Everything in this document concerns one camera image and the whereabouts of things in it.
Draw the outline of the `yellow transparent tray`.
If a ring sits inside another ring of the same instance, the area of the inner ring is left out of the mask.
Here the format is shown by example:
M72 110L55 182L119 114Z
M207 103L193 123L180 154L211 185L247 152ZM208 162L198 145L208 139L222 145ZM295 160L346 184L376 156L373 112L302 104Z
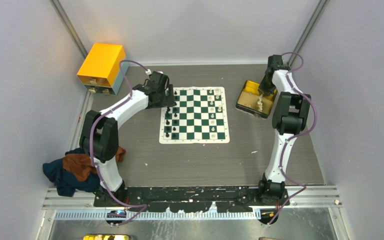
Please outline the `yellow transparent tray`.
M246 80L236 101L235 108L254 117L268 119L278 91L275 89L273 94L262 95L259 93L259 85L257 82Z

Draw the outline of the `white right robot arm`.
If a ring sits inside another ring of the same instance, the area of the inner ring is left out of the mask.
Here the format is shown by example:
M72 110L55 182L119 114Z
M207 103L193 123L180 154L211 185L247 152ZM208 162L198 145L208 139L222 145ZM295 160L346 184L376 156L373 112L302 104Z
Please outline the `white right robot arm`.
M270 162L258 183L257 198L271 205L285 196L286 169L296 141L305 129L311 96L303 93L293 80L292 70L283 63L282 55L271 55L258 87L257 106L272 116L274 145Z

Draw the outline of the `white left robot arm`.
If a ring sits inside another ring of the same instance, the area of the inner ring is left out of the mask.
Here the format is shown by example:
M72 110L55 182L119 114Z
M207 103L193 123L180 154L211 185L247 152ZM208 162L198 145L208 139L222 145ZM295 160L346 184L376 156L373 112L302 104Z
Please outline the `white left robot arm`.
M160 109L175 105L174 87L167 75L160 71L148 72L143 84L130 88L129 93L115 104L101 111L87 112L79 139L79 146L90 156L96 168L106 200L113 206L129 207L125 182L116 161L119 149L119 129L142 110Z

